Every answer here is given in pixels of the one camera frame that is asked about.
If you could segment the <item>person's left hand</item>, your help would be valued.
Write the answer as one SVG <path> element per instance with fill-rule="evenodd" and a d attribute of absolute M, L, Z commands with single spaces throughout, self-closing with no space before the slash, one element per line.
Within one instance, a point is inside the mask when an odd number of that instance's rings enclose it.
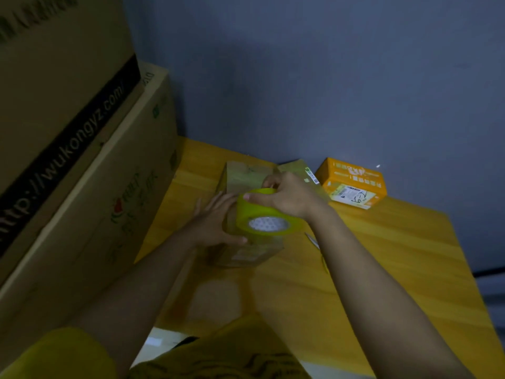
<path fill-rule="evenodd" d="M 212 247 L 223 243 L 224 220 L 237 202 L 238 195 L 218 192 L 203 207 L 202 199 L 196 201 L 193 217 L 183 227 L 192 243 L 197 247 Z"/>

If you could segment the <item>person's right hand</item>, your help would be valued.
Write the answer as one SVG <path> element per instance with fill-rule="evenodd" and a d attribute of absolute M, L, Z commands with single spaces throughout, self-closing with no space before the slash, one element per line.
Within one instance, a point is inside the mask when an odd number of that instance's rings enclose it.
<path fill-rule="evenodd" d="M 291 172 L 268 175 L 263 188 L 273 188 L 278 195 L 275 208 L 282 213 L 309 222 L 316 214 L 328 206 L 308 185 Z"/>

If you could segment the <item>small brown cardboard box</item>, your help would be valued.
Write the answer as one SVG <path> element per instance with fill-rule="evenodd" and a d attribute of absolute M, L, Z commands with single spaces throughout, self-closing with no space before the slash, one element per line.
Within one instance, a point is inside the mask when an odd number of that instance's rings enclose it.
<path fill-rule="evenodd" d="M 216 191 L 239 195 L 259 189 L 264 178 L 273 172 L 272 167 L 251 166 L 228 161 L 220 177 Z M 248 239 L 243 246 L 219 245 L 207 249 L 207 261 L 220 268 L 253 268 L 267 261 L 284 249 L 280 236 L 254 235 L 236 226 L 236 206 L 233 206 L 224 220 L 224 230 L 231 235 L 241 235 Z"/>

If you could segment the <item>yellow packing tape roll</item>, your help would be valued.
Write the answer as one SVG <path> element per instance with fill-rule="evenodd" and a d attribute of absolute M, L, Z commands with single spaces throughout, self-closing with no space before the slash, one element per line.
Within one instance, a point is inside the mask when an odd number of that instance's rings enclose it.
<path fill-rule="evenodd" d="M 289 216 L 281 211 L 244 199 L 240 194 L 236 203 L 235 228 L 252 235 L 285 236 L 300 231 L 303 220 Z"/>

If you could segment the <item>person's right forearm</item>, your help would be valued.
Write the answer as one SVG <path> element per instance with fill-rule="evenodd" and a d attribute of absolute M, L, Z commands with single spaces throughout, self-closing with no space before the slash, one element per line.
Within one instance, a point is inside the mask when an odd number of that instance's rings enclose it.
<path fill-rule="evenodd" d="M 347 318 L 377 379 L 475 379 L 420 306 L 324 202 L 312 229 Z"/>

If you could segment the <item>person's left forearm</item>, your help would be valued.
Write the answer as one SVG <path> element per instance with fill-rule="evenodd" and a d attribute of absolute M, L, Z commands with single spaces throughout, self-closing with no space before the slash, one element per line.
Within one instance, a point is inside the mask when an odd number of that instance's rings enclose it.
<path fill-rule="evenodd" d="M 199 240 L 193 228 L 176 231 L 69 321 L 105 348 L 120 379 L 127 376 Z"/>

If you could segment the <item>cardboard box with barcode sticker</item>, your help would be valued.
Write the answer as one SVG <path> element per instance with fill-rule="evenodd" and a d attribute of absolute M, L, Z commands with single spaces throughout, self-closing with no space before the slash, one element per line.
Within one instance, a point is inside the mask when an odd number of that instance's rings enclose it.
<path fill-rule="evenodd" d="M 319 197 L 321 197 L 325 202 L 331 202 L 331 198 L 323 189 L 319 180 L 316 178 L 315 174 L 308 167 L 307 163 L 303 159 L 297 159 L 292 162 L 284 163 L 281 165 L 276 165 L 276 172 L 291 172 L 301 180 L 304 181 L 306 185 L 310 187 Z"/>

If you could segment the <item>orange box with white label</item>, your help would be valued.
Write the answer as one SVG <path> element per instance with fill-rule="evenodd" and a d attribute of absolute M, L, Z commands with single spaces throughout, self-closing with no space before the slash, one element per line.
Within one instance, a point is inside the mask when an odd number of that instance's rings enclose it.
<path fill-rule="evenodd" d="M 368 210 L 387 197 L 381 172 L 326 158 L 315 172 L 324 191 L 335 202 Z"/>

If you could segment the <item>yellow patterned shirt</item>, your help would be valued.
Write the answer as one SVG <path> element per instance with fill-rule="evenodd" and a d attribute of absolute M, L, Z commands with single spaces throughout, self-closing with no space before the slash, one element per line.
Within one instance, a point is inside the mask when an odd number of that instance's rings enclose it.
<path fill-rule="evenodd" d="M 0 379 L 119 379 L 105 348 L 86 332 L 48 332 Z M 132 367 L 126 379 L 311 379 L 299 360 L 256 315 Z"/>

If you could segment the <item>large cardboard box, fruit print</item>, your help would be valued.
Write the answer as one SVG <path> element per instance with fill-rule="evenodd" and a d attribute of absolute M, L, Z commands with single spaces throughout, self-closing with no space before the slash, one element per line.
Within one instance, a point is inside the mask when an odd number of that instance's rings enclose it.
<path fill-rule="evenodd" d="M 0 371 L 134 262 L 180 162 L 169 73 L 144 92 L 0 288 Z"/>

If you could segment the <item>large cardboard box, black tape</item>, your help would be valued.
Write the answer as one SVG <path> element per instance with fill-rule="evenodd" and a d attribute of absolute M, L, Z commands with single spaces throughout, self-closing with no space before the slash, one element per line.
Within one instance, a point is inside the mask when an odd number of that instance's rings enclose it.
<path fill-rule="evenodd" d="M 0 286 L 142 91 L 122 0 L 0 0 Z"/>

